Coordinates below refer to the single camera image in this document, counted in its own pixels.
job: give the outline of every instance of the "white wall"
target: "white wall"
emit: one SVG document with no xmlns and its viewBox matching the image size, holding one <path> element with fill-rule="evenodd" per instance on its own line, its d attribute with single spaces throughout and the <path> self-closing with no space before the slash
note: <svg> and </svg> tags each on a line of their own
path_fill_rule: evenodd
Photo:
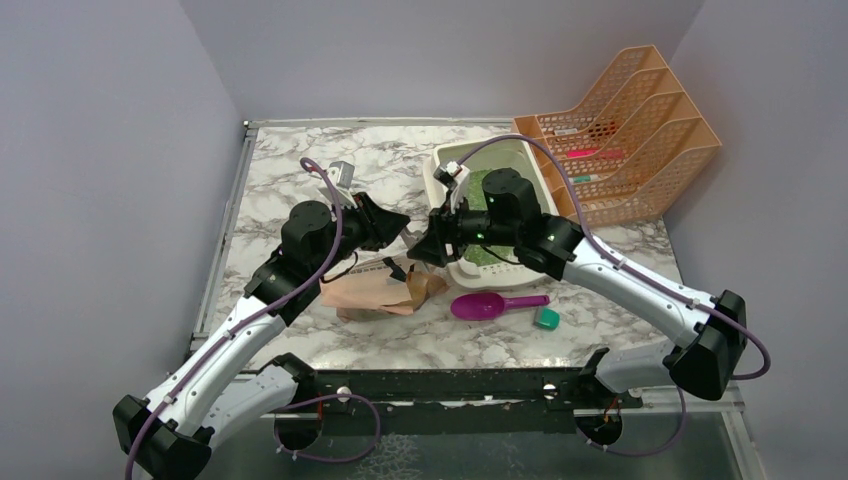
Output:
<svg viewBox="0 0 848 480">
<path fill-rule="evenodd" d="M 176 0 L 0 2 L 3 478 L 119 478 L 182 361 L 241 120 Z"/>
<path fill-rule="evenodd" d="M 772 479 L 848 468 L 846 20 L 843 0 L 707 0 L 672 61 L 724 148 L 666 221 L 684 280 L 742 294 L 771 347 L 742 388 Z"/>
<path fill-rule="evenodd" d="M 575 105 L 626 46 L 671 58 L 703 0 L 181 0 L 245 118 Z"/>
</svg>

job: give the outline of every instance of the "marble tabletop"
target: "marble tabletop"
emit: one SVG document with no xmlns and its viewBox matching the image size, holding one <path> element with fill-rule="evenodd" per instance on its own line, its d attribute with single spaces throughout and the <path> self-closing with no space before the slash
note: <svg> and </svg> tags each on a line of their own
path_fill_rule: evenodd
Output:
<svg viewBox="0 0 848 480">
<path fill-rule="evenodd" d="M 207 325 L 226 318 L 253 271 L 280 242 L 280 227 L 298 202 L 322 199 L 320 180 L 298 165 L 310 157 L 322 165 L 344 160 L 356 166 L 354 190 L 365 190 L 377 204 L 412 217 L 423 230 L 429 206 L 422 163 L 446 143 L 508 133 L 508 126 L 358 126 L 263 127 L 258 132 L 241 207 L 217 299 Z M 662 221 L 638 222 L 595 230 L 612 247 L 648 268 L 680 281 Z M 361 259 L 401 254 L 398 240 Z M 411 316 L 344 323 L 320 297 L 247 365 L 258 368 L 292 352 L 313 368 L 486 368 L 576 366 L 601 346 L 628 348 L 656 341 L 647 322 L 582 287 L 545 281 L 510 295 L 547 294 L 560 314 L 556 330 L 532 325 L 532 312 L 503 315 L 491 322 L 465 322 L 449 313 L 450 302 L 466 293 L 453 286 Z"/>
</svg>

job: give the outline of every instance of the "paper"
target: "paper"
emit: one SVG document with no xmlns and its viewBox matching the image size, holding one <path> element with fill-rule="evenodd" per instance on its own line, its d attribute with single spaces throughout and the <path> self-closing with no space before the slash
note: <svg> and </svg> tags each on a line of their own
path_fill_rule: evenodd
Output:
<svg viewBox="0 0 848 480">
<path fill-rule="evenodd" d="M 412 315 L 428 298 L 447 290 L 445 280 L 416 271 L 416 262 L 405 256 L 392 257 L 404 272 L 406 283 L 391 278 L 391 268 L 382 259 L 353 268 L 332 283 L 321 284 L 321 303 L 336 307 L 340 318 L 356 318 L 357 310 L 377 310 L 396 315 Z"/>
</svg>

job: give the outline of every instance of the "pink scoop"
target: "pink scoop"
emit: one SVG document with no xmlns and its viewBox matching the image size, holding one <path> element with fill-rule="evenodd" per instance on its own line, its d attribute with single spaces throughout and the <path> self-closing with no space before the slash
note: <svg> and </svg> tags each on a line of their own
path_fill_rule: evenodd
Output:
<svg viewBox="0 0 848 480">
<path fill-rule="evenodd" d="M 492 320 L 513 308 L 539 307 L 551 303 L 547 295 L 505 298 L 495 292 L 469 293 L 457 297 L 451 313 L 463 320 Z"/>
</svg>

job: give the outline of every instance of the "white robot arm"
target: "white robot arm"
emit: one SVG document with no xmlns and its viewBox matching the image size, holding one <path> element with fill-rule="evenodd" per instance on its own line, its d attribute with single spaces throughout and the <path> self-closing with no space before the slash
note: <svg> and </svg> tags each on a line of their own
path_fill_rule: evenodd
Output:
<svg viewBox="0 0 848 480">
<path fill-rule="evenodd" d="M 460 172 L 441 173 L 453 178 Z M 450 188 L 447 177 L 440 180 Z M 575 223 L 542 214 L 532 184 L 511 169 L 487 175 L 483 188 L 490 202 L 487 211 L 471 211 L 467 202 L 448 195 L 442 208 L 430 212 L 427 231 L 409 249 L 408 256 L 444 266 L 459 259 L 470 244 L 513 246 L 518 260 L 528 268 L 593 290 L 668 337 L 655 345 L 595 352 L 582 371 L 576 369 L 579 375 L 572 372 L 569 391 L 560 392 L 563 396 L 588 399 L 591 404 L 630 388 L 677 385 L 701 398 L 721 397 L 745 347 L 745 338 L 695 307 L 707 305 L 744 327 L 745 305 L 740 297 L 725 291 L 715 298 L 689 289 L 628 261 L 598 238 L 590 241 Z M 233 326 L 267 310 L 295 288 L 302 288 L 300 285 L 317 271 L 328 252 L 336 252 L 332 259 L 335 263 L 357 248 L 379 250 L 397 238 L 409 222 L 405 215 L 377 207 L 362 193 L 350 196 L 346 203 L 339 219 L 344 222 L 344 233 L 335 239 L 330 232 L 337 225 L 324 204 L 298 204 L 283 226 L 280 247 L 254 273 L 245 297 L 221 327 L 144 399 L 128 395 L 119 402 L 113 417 L 121 446 L 131 461 L 156 477 L 194 478 L 212 449 L 234 431 L 263 413 L 288 405 L 299 393 L 315 394 L 314 388 L 304 386 L 308 380 L 304 372 L 314 371 L 293 356 L 267 365 L 248 382 L 232 380 L 263 345 L 314 300 L 317 285 L 303 289 L 244 328 Z M 601 255 L 598 247 L 607 254 Z M 675 298 L 650 288 L 633 272 L 682 295 Z M 175 390 L 181 393 L 172 396 Z M 547 385 L 544 391 L 541 385 L 532 390 L 532 395 L 545 395 L 550 400 Z"/>
</svg>

